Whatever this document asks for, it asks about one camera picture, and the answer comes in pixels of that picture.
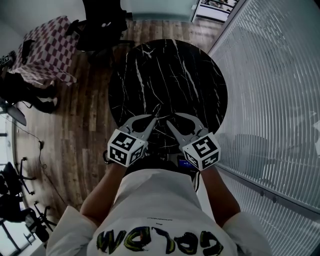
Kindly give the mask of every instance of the black chair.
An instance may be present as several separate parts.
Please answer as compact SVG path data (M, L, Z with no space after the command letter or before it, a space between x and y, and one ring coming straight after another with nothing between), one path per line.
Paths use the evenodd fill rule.
M13 167L13 165L8 162L5 166L3 171L0 171L0 196L1 195L10 195L10 196L16 196L19 193L22 192L21 185L25 187L25 190L30 194L33 195L33 191L29 191L26 183L24 180L30 180L33 181L36 178L32 177L25 177L22 175L22 169L23 169L23 161L27 160L26 157L21 159L20 164L20 171L17 171Z
M49 239L46 228L48 227L53 231L51 225L56 226L55 223L47 219L47 210L50 207L45 207L44 213L42 213L36 206L38 202L35 202L34 207L39 213L39 217L37 217L36 212L31 208L21 210L21 201L22 198L19 196L4 195L0 197L0 218L13 223L25 222L26 227L32 234L36 234L42 242L46 242Z
M86 20L75 20L68 28L66 35L73 32L80 35L76 48L83 52L94 53L89 57L89 63L103 50L110 54L112 63L115 57L112 47L119 44L135 46L135 41L120 40L122 32L127 30L125 10L121 9L120 0L82 0L85 9Z

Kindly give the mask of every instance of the white wall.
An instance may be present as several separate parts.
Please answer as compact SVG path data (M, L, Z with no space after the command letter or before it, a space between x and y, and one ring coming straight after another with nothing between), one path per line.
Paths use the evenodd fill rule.
M136 14L160 14L191 16L192 6L197 0L130 0L132 11Z
M12 50L17 50L23 37L0 20L0 58Z
M132 13L131 1L132 0L121 0L121 8L127 13Z
M24 36L35 27L61 15L85 20L82 0L2 0L0 19Z

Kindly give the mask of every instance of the cable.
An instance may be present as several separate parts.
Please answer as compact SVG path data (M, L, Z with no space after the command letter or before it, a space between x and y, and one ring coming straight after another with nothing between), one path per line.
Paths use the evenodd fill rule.
M24 131L25 133L35 137L38 142L40 143L40 146L39 146L39 163L40 163L40 166L41 166L41 171L42 173L46 176L46 178L48 179L48 181L50 182L51 186L53 187L53 189L55 190L55 192L57 193L57 195L59 196L59 198L61 199L61 201L64 203L65 206L68 206L68 204L65 202L65 200L63 199L63 197L60 195L60 193L58 192L56 186L54 185L54 183L52 182L52 180L50 179L50 177L48 176L48 174L45 172L45 169L47 168L47 165L44 163L42 164L41 162L41 151L42 149L44 148L44 142L41 141L37 136L33 135L32 133L30 132L27 132L26 130L22 129L20 126L18 126L17 124L15 124L13 121L9 120L7 117L4 117L2 115L0 115L2 118L4 119L7 119L9 122L13 123L14 126L18 127L19 129L21 129L22 131Z
M27 106L27 104L24 102L24 101L21 101L28 109L31 109L32 108L32 104L30 106Z

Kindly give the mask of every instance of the graphic print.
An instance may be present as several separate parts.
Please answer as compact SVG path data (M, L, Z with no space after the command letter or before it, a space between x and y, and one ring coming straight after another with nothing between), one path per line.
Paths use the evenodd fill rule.
M217 150L216 145L212 142L209 136L206 136L193 143L192 146L194 147L200 158L203 158L206 155L209 155L213 151Z
M117 137L112 141L112 144L117 145L118 147L129 151L133 144L135 143L136 139L130 137L125 133L119 133Z
M143 149L144 149L144 146L142 145L132 153L129 165L131 165L134 161L136 161L139 157L141 157Z
M110 159L125 165L127 162L127 154L110 146Z
M115 239L114 230L101 232L96 239L97 249L106 253L109 247L109 254L112 254L125 239L126 233L125 230L121 230Z
M210 240L213 240L215 242L214 246L211 246L210 248L206 248L210 246ZM223 245L218 241L218 239L209 231L202 231L200 235L200 246L203 249L203 255L204 256L211 256L211 255L220 255L222 250L224 249Z
M163 250L157 245L157 243L160 242L160 237L166 239L166 246ZM126 247L128 252L146 252L156 249L161 250L163 255L164 252L166 255L169 255L178 249L185 255L195 255L198 249L200 249L198 248L199 239L204 256L218 256L224 249L223 245L210 231L202 231L200 235L192 232L185 232L182 236L175 236L172 238L172 234L170 235L167 231L154 226L135 227L129 233L125 230L121 230L116 239L114 230L103 231L96 239L96 248L98 251L101 250L106 254L109 251L109 255L113 254L121 245Z
M210 155L207 159L202 160L202 168L207 168L208 166L212 165L216 161L218 161L219 153L215 153L213 155Z
M185 153L185 158L195 167L199 168L198 160L195 159L192 155L188 154L187 152L184 152L184 153Z

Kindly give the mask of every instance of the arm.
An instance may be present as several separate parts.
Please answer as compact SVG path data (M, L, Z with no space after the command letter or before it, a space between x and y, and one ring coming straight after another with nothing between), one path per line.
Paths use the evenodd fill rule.
M240 206L214 166L201 171L201 176L214 219L220 227L223 227L231 217L240 213Z
M126 167L113 163L99 184L84 200L80 213L97 226L100 226L109 214L126 170Z
M97 227L107 217L117 195L126 167L113 163L84 200L80 213L68 206L51 234L47 256L87 255L87 247Z

